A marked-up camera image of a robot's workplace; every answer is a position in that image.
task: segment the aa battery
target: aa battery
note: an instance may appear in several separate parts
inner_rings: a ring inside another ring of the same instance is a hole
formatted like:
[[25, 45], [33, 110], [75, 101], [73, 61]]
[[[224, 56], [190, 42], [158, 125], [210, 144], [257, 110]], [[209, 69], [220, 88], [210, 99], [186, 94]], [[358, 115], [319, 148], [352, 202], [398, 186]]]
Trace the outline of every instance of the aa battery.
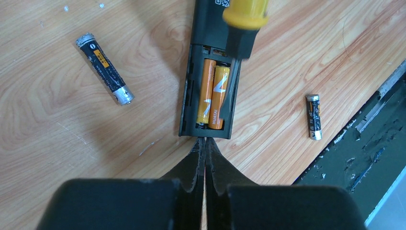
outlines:
[[100, 48], [96, 39], [94, 39], [94, 36], [87, 33], [78, 38], [76, 44], [90, 60], [91, 65], [107, 87], [109, 87], [118, 103], [121, 105], [130, 104], [131, 100], [134, 99], [134, 95], [124, 83], [124, 80], [120, 77], [110, 60], [105, 56], [102, 48]]
[[318, 94], [310, 94], [306, 96], [306, 100], [310, 138], [321, 140], [320, 96]]
[[216, 66], [213, 82], [212, 105], [210, 108], [209, 128], [223, 128], [223, 120], [220, 118], [220, 107], [226, 94], [226, 86], [229, 74], [229, 67]]
[[209, 123], [209, 112], [212, 103], [214, 69], [216, 61], [205, 59], [203, 65], [202, 84], [200, 87], [199, 108], [196, 123], [199, 127]]

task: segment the screwdriver shaft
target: screwdriver shaft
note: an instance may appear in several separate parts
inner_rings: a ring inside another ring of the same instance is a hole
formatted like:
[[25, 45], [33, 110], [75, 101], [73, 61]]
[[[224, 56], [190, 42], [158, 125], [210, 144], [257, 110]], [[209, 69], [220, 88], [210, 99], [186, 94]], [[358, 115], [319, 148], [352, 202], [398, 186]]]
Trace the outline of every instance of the screwdriver shaft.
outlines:
[[223, 104], [221, 105], [221, 109], [220, 109], [220, 118], [221, 119], [227, 119], [228, 116], [230, 115], [231, 105], [233, 104], [231, 100], [233, 98], [234, 88], [236, 86], [237, 73], [238, 73], [240, 64], [241, 64], [241, 60], [237, 60], [237, 59], [233, 58], [233, 60], [231, 61], [231, 68], [230, 68], [230, 74], [228, 75], [226, 94], [224, 96], [224, 101], [223, 101]]

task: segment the wooden table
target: wooden table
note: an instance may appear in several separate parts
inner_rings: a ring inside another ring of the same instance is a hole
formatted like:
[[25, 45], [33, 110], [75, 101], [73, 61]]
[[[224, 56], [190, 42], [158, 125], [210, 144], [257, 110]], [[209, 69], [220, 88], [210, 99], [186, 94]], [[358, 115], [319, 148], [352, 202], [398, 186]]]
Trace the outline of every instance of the wooden table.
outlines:
[[[64, 181], [160, 177], [178, 137], [193, 0], [0, 3], [0, 226], [33, 229]], [[275, 0], [242, 64], [231, 140], [260, 184], [290, 184], [406, 57], [404, 0]], [[75, 40], [92, 32], [136, 96], [119, 106]], [[304, 96], [321, 97], [323, 139]]]

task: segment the white sticker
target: white sticker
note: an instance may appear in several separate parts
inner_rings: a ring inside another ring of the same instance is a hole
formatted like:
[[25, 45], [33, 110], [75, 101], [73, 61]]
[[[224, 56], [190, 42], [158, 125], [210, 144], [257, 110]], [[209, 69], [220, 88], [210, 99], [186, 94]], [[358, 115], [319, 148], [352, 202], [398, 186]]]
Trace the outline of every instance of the white sticker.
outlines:
[[224, 83], [227, 80], [228, 75], [224, 74], [223, 79], [213, 88], [213, 92], [225, 92], [226, 90], [223, 90], [221, 87], [224, 85]]
[[229, 7], [230, 6], [230, 0], [215, 0], [215, 3], [217, 5], [222, 5], [224, 7]]

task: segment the metal battery end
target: metal battery end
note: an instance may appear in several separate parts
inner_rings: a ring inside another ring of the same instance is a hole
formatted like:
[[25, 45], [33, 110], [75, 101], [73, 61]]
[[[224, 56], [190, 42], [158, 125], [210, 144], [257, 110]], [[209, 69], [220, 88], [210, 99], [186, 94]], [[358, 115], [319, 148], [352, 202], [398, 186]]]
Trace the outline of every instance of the metal battery end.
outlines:
[[134, 99], [134, 95], [130, 91], [130, 89], [127, 87], [127, 85], [114, 91], [113, 95], [116, 97], [116, 99], [117, 99], [118, 103], [120, 103], [120, 105], [130, 104], [131, 100]]
[[306, 95], [306, 99], [309, 102], [314, 102], [314, 101], [320, 100], [320, 96], [318, 94], [309, 94], [309, 95]]
[[312, 140], [321, 140], [321, 130], [310, 131], [310, 138]]
[[89, 41], [94, 41], [94, 36], [91, 33], [86, 33], [82, 35], [80, 38], [76, 40], [76, 45], [81, 48], [84, 44], [88, 43]]

